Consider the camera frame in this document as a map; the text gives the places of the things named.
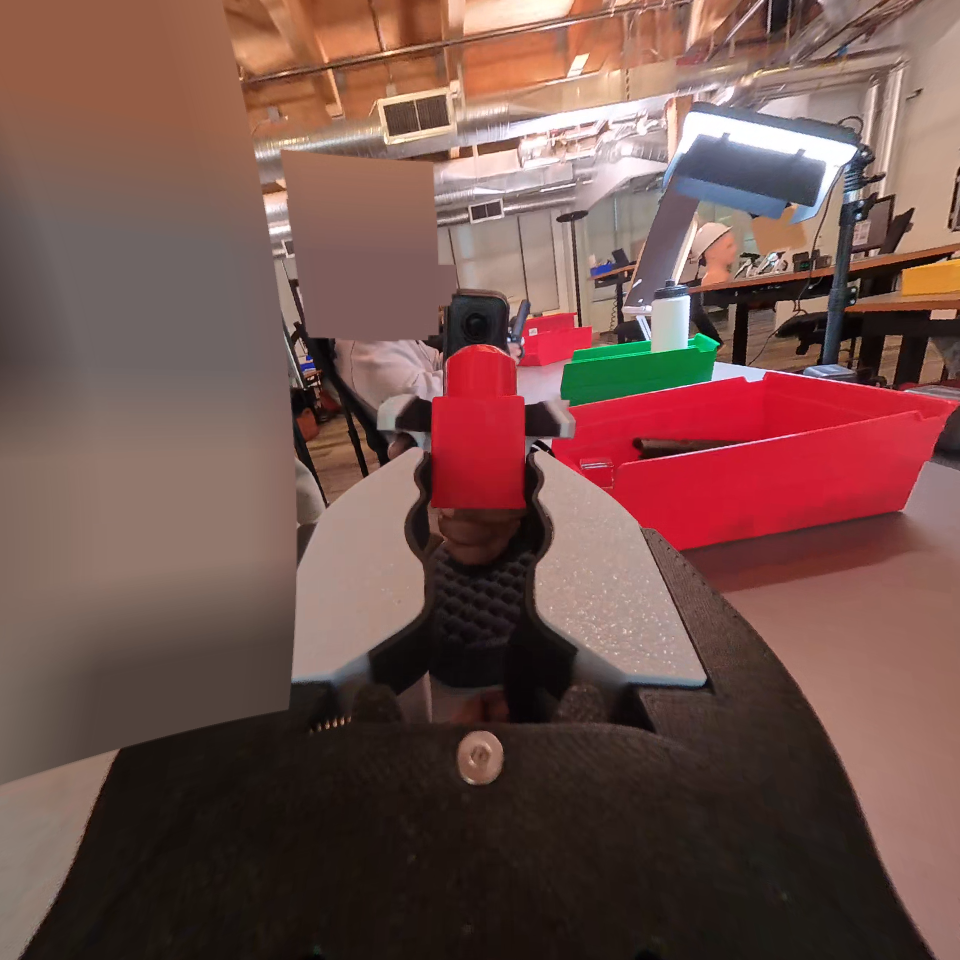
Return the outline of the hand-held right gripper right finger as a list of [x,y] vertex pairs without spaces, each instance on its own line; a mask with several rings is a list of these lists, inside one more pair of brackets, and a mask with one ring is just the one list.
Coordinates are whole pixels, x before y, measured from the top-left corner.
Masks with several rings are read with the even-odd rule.
[[547,452],[534,452],[546,546],[533,610],[572,647],[569,680],[605,695],[631,686],[701,690],[708,677],[641,524]]

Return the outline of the grey tilted panel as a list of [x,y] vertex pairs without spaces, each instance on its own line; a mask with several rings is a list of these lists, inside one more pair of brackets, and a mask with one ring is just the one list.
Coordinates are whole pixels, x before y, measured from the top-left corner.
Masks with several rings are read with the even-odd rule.
[[698,206],[698,199],[679,192],[673,186],[665,189],[635,269],[630,291],[625,295],[624,315],[634,317],[649,313],[656,292],[679,280],[698,229]]

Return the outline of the mannequin head with white helmet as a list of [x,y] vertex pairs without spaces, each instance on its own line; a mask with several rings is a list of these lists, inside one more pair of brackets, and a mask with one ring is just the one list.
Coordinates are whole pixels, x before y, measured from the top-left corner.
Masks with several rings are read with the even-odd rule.
[[740,248],[733,229],[721,222],[700,226],[690,249],[692,278],[701,285],[728,282],[738,264]]

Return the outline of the long wooden-edged desk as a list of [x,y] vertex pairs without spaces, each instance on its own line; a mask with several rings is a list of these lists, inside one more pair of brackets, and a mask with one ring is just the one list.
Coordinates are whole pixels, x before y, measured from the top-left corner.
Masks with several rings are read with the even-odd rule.
[[[848,276],[858,283],[857,303],[870,296],[898,290],[904,270],[957,258],[959,243],[906,253],[883,254],[851,263]],[[734,305],[731,363],[747,366],[749,317],[753,310],[768,309],[780,302],[797,302],[827,296],[833,287],[834,268],[767,273],[746,279],[708,283],[698,288],[704,306]]]

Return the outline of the red toy building block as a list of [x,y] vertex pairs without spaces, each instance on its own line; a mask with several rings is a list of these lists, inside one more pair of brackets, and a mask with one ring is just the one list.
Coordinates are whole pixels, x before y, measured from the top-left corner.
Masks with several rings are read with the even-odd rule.
[[492,345],[458,350],[432,402],[431,504],[438,510],[525,506],[525,404],[514,360]]

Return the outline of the silver ventilation duct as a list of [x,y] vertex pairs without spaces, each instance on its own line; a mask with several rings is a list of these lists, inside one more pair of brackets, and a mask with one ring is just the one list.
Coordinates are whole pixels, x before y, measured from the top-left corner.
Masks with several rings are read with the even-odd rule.
[[750,69],[746,61],[680,69],[675,64],[620,69],[585,78],[550,81],[505,98],[455,102],[452,126],[388,143],[381,121],[333,124],[303,134],[267,135],[253,141],[261,185],[283,176],[282,155],[307,153],[364,160],[418,160],[453,148],[470,148],[551,134],[598,121],[662,116],[678,95],[712,94],[719,105],[754,106],[773,100],[845,88],[884,77],[909,62],[906,51],[881,48],[806,64]]

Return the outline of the yellow plastic bin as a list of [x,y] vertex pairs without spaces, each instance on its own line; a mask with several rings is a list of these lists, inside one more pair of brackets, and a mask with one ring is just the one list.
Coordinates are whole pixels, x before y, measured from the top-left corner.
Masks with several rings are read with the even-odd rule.
[[905,269],[901,274],[899,291],[905,298],[957,295],[959,270],[958,258]]

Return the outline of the dark computer monitor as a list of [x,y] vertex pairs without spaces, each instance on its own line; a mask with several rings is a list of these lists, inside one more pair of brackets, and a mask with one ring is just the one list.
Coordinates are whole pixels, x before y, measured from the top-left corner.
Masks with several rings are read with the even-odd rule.
[[896,210],[895,194],[878,198],[864,222],[868,228],[867,239],[861,252],[872,257],[894,254],[903,238],[912,228],[915,207]]

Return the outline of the green plastic bin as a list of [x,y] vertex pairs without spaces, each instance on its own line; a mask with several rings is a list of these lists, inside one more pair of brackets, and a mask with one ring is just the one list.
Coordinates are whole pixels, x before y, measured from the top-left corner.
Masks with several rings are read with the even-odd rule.
[[697,333],[684,348],[668,351],[653,352],[649,341],[576,350],[563,367],[559,395],[579,406],[708,382],[718,349]]

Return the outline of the small red plastic bin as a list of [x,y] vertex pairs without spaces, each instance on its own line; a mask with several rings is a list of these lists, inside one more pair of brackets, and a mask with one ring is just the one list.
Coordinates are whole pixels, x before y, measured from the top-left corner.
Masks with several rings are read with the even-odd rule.
[[588,350],[594,341],[594,329],[580,325],[575,313],[529,316],[522,330],[522,367],[565,364],[573,354]]

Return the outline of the ceiling air vent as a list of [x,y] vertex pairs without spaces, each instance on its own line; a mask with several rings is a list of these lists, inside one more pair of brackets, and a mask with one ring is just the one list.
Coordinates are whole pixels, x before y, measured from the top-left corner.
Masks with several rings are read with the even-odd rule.
[[454,93],[450,87],[396,94],[375,101],[386,146],[393,147],[457,132]]

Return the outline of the brown cardboard piece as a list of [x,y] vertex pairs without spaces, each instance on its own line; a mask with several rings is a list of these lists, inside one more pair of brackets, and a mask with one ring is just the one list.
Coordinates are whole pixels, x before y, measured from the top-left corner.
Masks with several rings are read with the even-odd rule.
[[772,254],[799,253],[809,249],[804,222],[793,222],[795,204],[788,204],[778,218],[751,216],[750,229],[754,245],[762,257]]

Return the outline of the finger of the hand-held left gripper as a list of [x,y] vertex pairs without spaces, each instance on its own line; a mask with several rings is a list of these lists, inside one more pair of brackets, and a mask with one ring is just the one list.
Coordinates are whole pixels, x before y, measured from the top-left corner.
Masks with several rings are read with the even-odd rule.
[[524,436],[528,440],[571,439],[577,428],[570,403],[548,399],[524,405]]
[[400,394],[379,406],[376,426],[382,434],[409,436],[417,447],[429,452],[432,412],[432,400],[414,394]]

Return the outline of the black light stand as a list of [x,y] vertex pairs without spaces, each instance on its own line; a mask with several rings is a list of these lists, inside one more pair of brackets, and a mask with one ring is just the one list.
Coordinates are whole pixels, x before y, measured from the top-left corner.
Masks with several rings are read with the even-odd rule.
[[839,351],[846,309],[853,303],[850,282],[851,261],[857,227],[872,210],[876,199],[866,195],[868,188],[882,179],[881,174],[868,175],[868,168],[876,159],[873,149],[861,143],[844,172],[843,204],[839,216],[839,231],[834,258],[833,281],[827,302],[826,326],[823,333],[819,365],[832,375],[838,367]]

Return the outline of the black tripod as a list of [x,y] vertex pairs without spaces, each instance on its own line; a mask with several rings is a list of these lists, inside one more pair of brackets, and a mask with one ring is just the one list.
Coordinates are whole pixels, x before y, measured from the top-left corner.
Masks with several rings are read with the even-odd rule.
[[346,424],[347,436],[353,448],[358,468],[363,478],[369,476],[370,469],[361,443],[361,438],[356,425],[355,414],[359,414],[359,407],[356,402],[345,398],[342,390],[343,386],[339,375],[334,367],[332,347],[327,341],[312,338],[306,330],[306,314],[300,293],[300,283],[298,279],[288,278],[288,285],[291,290],[294,307],[298,315],[298,320],[294,321],[294,339],[300,342],[304,352],[312,360],[314,369],[320,381],[327,384],[329,389],[336,394],[341,413]]

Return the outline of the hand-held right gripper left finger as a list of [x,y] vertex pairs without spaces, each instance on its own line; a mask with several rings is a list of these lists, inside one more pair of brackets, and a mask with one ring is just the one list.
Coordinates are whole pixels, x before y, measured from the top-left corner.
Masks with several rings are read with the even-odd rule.
[[408,450],[319,518],[296,571],[293,681],[413,687],[426,676],[429,457]]

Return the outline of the short wooden-edged desk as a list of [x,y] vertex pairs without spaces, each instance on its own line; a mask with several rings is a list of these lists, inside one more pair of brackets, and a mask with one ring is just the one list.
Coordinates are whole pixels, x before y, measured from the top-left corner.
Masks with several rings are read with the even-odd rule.
[[869,340],[898,337],[900,348],[893,375],[894,388],[919,384],[932,339],[958,339],[959,294],[905,296],[879,294],[859,298],[846,307],[846,316],[860,317],[860,361],[869,370],[880,369],[883,345],[868,349]]

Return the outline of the dark brown object in bin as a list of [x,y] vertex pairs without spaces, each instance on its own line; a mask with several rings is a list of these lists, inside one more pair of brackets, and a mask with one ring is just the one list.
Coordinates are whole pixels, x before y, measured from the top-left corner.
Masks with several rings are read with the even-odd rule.
[[634,438],[631,441],[639,461],[723,450],[739,446],[736,440]]

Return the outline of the white water bottle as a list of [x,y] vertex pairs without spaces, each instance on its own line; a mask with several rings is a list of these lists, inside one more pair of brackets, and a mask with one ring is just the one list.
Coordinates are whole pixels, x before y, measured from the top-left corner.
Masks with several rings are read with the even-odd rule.
[[651,304],[651,353],[685,351],[690,340],[690,289],[675,279],[654,292]]

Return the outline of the black floor lamp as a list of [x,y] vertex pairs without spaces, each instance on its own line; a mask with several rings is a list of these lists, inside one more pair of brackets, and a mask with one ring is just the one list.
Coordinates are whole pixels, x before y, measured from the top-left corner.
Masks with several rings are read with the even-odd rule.
[[564,211],[559,214],[556,218],[556,221],[561,226],[566,226],[568,228],[569,234],[569,268],[570,274],[573,282],[574,289],[574,298],[575,298],[575,316],[577,321],[577,327],[582,330],[584,326],[584,317],[583,317],[583,307],[582,307],[582,294],[581,294],[581,283],[580,283],[580,262],[579,262],[579,252],[578,252],[578,233],[577,228],[578,224],[586,219],[589,216],[588,208],[575,208],[568,211]]

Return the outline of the person's left hand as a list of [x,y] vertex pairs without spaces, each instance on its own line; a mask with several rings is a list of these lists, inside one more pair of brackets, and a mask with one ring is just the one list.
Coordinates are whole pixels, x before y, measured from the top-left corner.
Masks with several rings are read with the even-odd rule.
[[481,567],[504,553],[524,517],[524,510],[440,510],[438,533],[453,561]]

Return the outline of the studio light panel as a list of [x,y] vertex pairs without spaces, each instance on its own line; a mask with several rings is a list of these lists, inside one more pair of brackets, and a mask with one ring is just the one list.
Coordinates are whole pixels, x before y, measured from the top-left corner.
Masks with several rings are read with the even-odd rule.
[[694,103],[663,175],[666,191],[757,218],[811,219],[862,152],[849,126]]

